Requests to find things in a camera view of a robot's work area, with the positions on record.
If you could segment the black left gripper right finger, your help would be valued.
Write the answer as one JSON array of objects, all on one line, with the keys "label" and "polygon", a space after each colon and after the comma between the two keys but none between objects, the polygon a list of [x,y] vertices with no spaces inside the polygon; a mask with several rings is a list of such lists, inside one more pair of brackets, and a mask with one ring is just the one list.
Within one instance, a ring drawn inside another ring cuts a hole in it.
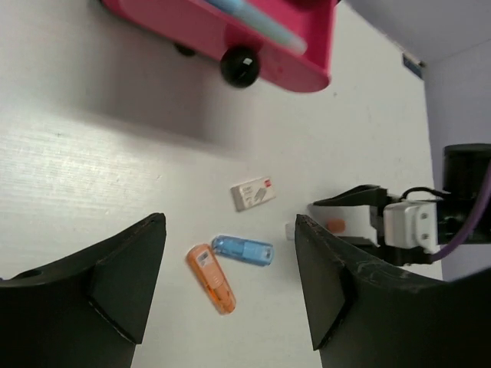
[{"label": "black left gripper right finger", "polygon": [[295,222],[314,350],[325,367],[488,367],[490,272],[445,282]]}]

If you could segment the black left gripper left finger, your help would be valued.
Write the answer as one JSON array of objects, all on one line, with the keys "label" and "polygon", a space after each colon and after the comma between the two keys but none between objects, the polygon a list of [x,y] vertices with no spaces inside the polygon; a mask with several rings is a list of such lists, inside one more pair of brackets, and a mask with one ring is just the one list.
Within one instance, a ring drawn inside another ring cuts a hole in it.
[{"label": "black left gripper left finger", "polygon": [[166,241],[153,213],[121,233],[1,282],[3,367],[129,367]]}]

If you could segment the orange cap highlighter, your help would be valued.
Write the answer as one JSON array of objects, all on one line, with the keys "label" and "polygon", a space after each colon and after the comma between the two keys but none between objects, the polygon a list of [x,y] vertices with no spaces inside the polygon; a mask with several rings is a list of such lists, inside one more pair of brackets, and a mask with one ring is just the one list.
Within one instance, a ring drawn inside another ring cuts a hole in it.
[{"label": "orange cap highlighter", "polygon": [[[345,231],[346,224],[343,219],[333,218],[327,220],[325,227],[327,230],[334,234],[340,234]],[[295,240],[295,224],[293,222],[285,225],[285,237],[289,241]]]}]

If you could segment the blue cap highlighter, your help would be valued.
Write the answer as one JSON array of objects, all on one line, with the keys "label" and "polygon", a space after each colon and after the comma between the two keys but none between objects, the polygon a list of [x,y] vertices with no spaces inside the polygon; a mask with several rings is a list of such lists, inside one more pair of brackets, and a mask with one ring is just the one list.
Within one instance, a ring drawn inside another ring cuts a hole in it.
[{"label": "blue cap highlighter", "polygon": [[246,24],[259,34],[265,36],[302,55],[307,51],[306,41],[274,20],[265,12],[243,0],[206,0],[206,3]]}]

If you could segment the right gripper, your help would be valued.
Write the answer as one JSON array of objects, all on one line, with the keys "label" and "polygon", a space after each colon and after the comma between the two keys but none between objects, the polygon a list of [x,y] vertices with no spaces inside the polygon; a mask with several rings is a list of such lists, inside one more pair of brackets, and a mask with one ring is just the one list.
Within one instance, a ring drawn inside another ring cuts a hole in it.
[{"label": "right gripper", "polygon": [[[422,248],[404,250],[385,244],[384,208],[390,204],[427,201],[437,204],[438,246],[433,254]],[[379,207],[387,203],[387,190],[360,185],[329,199],[312,203],[317,207]],[[490,243],[490,145],[469,143],[446,146],[443,150],[443,189],[407,189],[383,208],[383,235],[379,240],[381,258],[396,266],[430,265],[464,244]]]}]

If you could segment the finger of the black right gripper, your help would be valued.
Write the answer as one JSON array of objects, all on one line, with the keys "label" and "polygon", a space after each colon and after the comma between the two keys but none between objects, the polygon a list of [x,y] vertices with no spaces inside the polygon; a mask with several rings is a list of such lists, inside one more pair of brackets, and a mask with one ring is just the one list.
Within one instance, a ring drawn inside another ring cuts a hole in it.
[{"label": "finger of the black right gripper", "polygon": [[369,238],[358,237],[358,236],[340,236],[342,241],[347,242],[357,248],[362,249],[377,249],[378,245],[373,243]]}]

